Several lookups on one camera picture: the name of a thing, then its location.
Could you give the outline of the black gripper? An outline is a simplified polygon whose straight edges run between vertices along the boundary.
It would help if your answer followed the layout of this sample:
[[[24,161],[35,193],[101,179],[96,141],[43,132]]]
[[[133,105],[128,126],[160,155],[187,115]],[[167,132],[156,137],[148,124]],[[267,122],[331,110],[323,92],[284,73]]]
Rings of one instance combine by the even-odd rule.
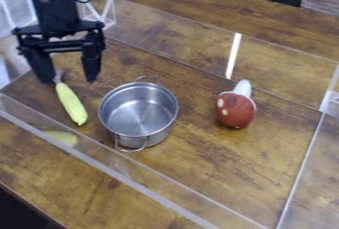
[[[85,80],[96,81],[101,51],[105,49],[103,28],[101,21],[79,21],[71,29],[59,32],[44,33],[39,25],[12,30],[19,41],[19,53],[25,56],[31,69],[43,83],[52,83],[56,76],[49,54],[68,52],[83,53]]]

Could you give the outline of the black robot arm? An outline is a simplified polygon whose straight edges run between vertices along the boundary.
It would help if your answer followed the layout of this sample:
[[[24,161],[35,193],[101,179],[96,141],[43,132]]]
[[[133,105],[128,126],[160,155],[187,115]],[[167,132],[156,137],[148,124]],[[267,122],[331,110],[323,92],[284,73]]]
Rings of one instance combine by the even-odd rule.
[[[19,54],[43,83],[52,83],[56,76],[51,54],[81,52],[84,76],[96,80],[100,72],[101,52],[105,50],[104,22],[85,21],[79,16],[81,0],[32,0],[37,25],[15,28]]]

